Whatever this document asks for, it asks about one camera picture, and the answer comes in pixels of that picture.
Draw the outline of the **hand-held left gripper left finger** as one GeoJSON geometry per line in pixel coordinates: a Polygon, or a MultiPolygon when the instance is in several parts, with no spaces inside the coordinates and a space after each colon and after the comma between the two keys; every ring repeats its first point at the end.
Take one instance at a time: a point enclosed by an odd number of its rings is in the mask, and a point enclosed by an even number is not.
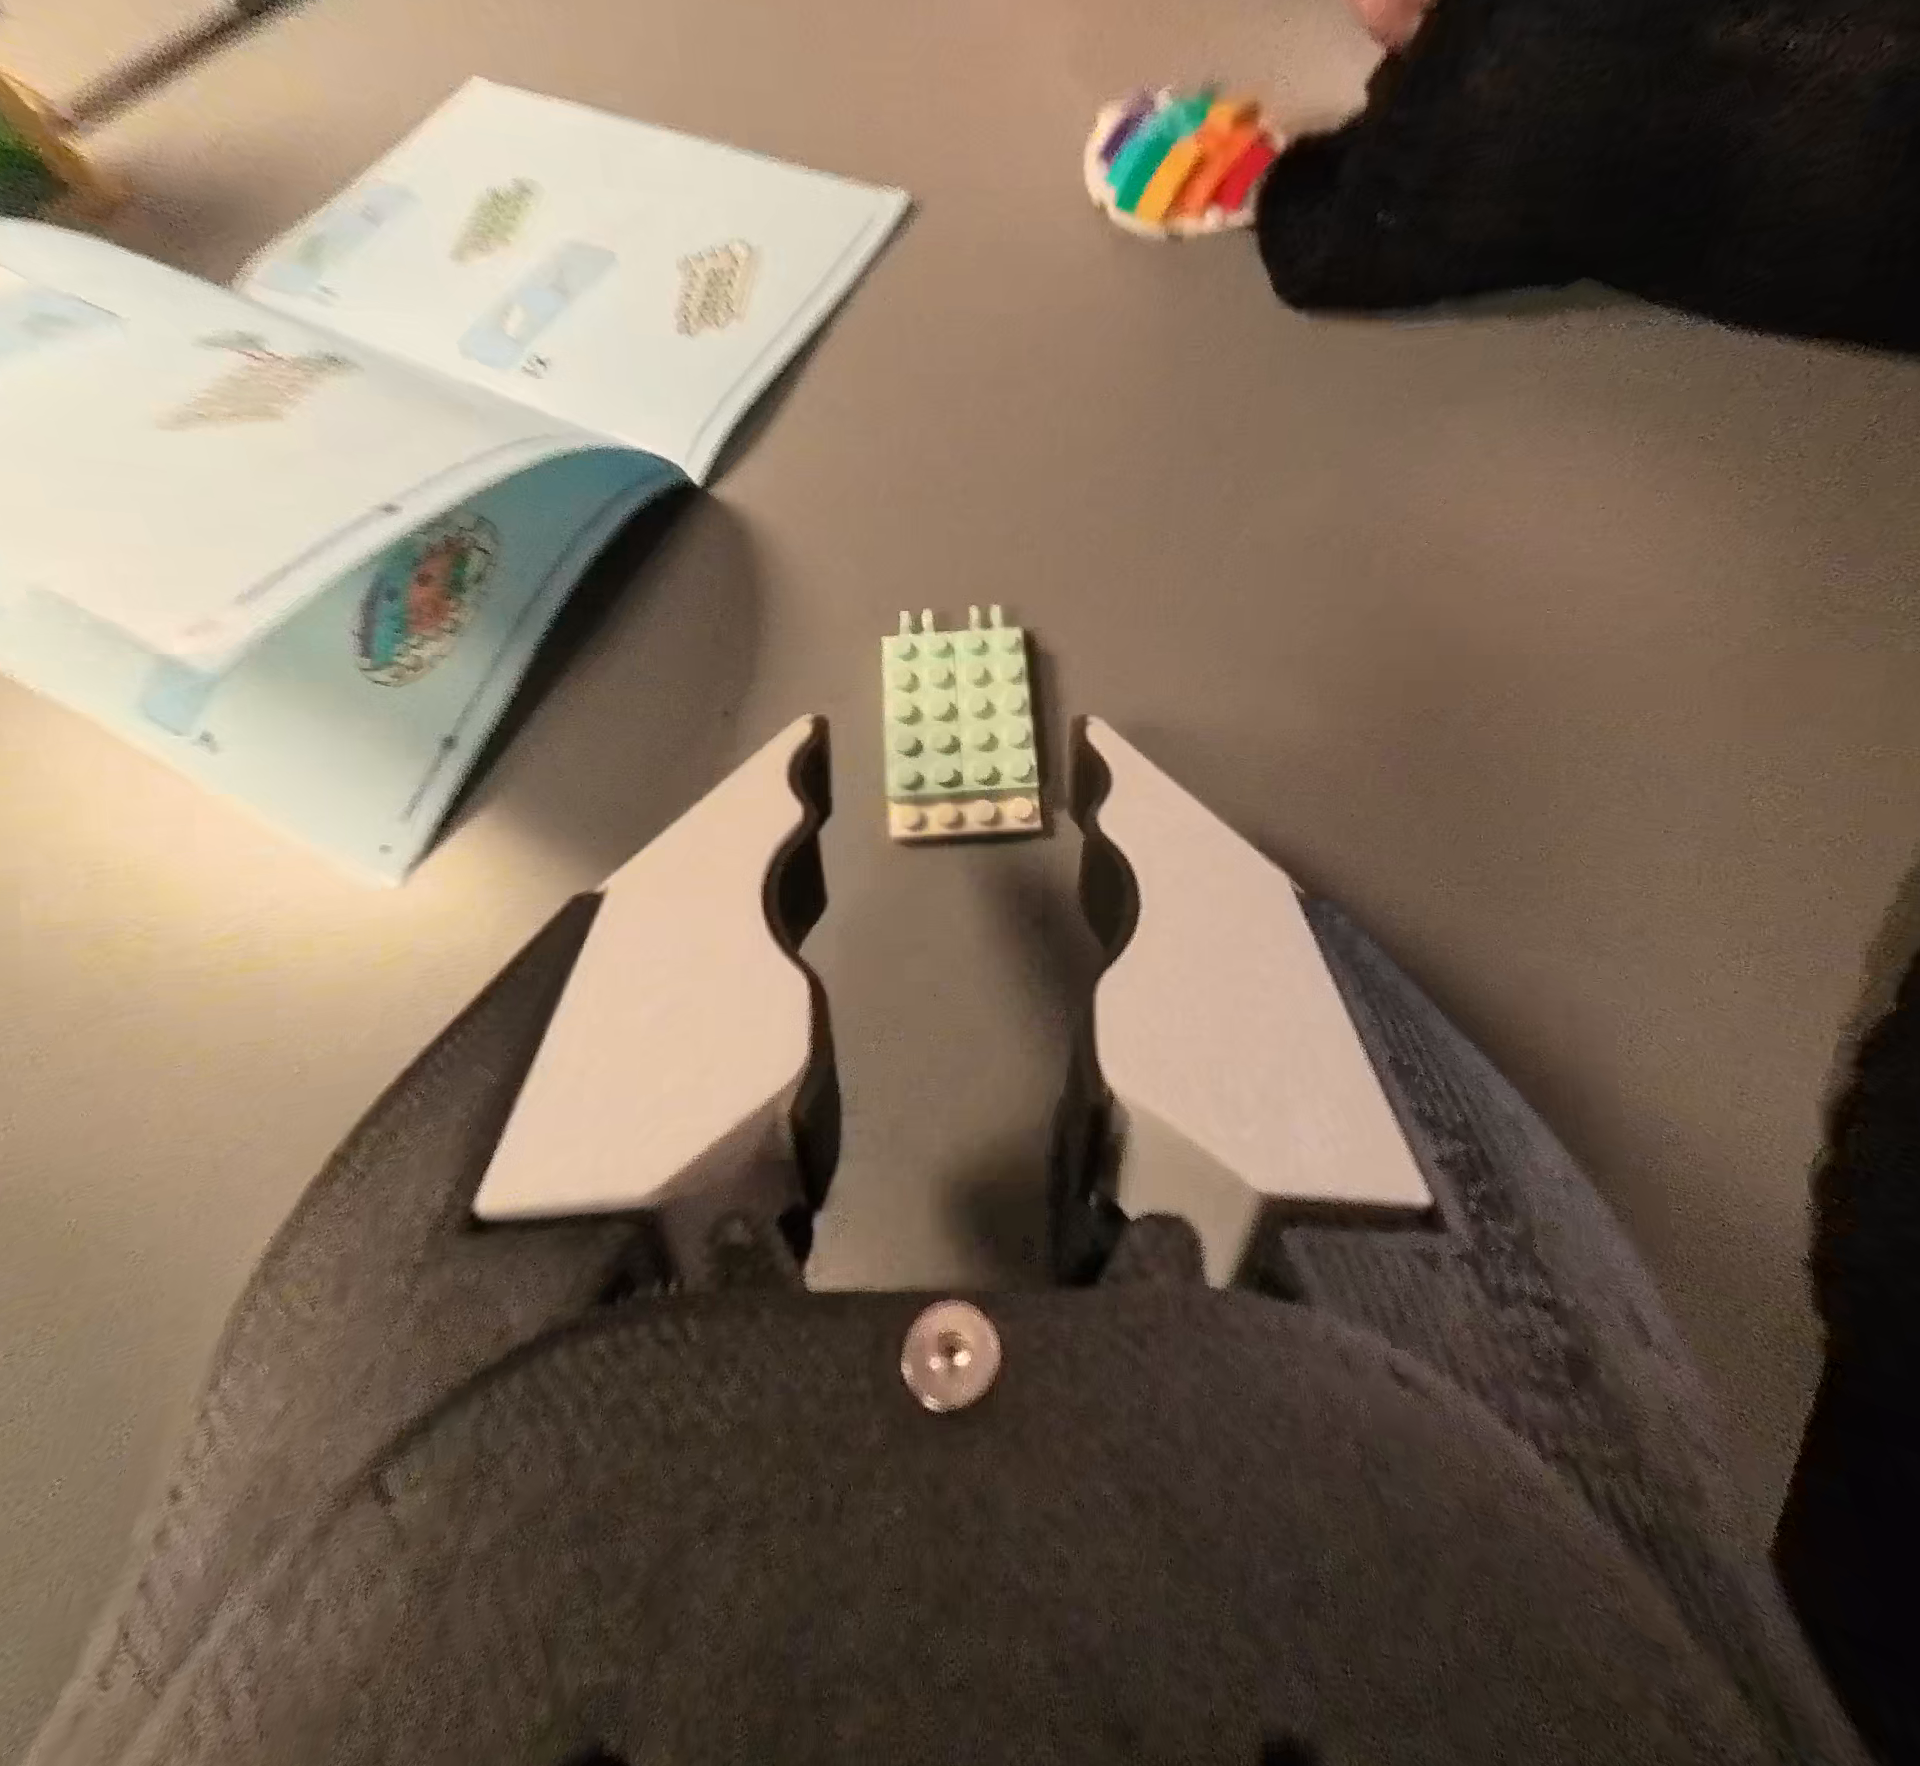
{"type": "Polygon", "coordinates": [[[804,714],[617,866],[597,896],[472,1213],[638,1217],[680,1274],[730,1218],[806,1257],[841,1158],[827,993],[830,732],[804,714]]]}

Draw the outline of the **lego instruction booklet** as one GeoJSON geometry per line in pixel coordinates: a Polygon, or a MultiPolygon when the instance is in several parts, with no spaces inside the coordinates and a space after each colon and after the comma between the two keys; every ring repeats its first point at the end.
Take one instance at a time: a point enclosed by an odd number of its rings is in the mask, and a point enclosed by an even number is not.
{"type": "Polygon", "coordinates": [[[234,288],[4,218],[4,682],[405,879],[907,203],[475,77],[234,288]]]}

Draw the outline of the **person's right forearm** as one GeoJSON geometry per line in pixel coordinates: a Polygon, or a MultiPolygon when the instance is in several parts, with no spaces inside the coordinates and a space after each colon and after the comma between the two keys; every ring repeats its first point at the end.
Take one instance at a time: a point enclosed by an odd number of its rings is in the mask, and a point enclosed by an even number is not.
{"type": "Polygon", "coordinates": [[[1918,0],[1435,0],[1257,200],[1300,313],[1599,285],[1918,349],[1918,0]]]}

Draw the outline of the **person's black sweater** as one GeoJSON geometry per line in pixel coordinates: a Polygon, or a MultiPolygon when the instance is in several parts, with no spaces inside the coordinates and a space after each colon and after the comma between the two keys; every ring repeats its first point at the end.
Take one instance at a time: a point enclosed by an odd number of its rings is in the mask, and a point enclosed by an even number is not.
{"type": "Polygon", "coordinates": [[[1918,868],[1871,940],[1810,1174],[1822,1362],[1771,1543],[1877,1761],[1918,1760],[1918,868]]]}

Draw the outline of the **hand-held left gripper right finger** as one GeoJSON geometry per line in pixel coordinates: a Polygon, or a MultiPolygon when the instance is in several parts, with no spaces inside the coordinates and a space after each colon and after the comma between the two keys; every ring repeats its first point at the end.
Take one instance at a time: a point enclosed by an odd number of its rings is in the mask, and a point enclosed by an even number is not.
{"type": "Polygon", "coordinates": [[[1063,1277],[1147,1218],[1202,1280],[1277,1224],[1405,1228],[1435,1190],[1303,891],[1129,742],[1077,719],[1079,908],[1097,961],[1063,1088],[1063,1277]]]}

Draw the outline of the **rainbow round lego plate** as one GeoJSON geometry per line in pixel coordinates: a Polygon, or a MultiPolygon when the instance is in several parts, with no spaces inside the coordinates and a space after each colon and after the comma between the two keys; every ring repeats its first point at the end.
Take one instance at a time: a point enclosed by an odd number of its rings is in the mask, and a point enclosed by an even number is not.
{"type": "Polygon", "coordinates": [[[1262,100],[1215,87],[1142,87],[1104,103],[1081,156],[1092,208],[1116,230],[1164,241],[1255,225],[1285,138],[1262,100]]]}

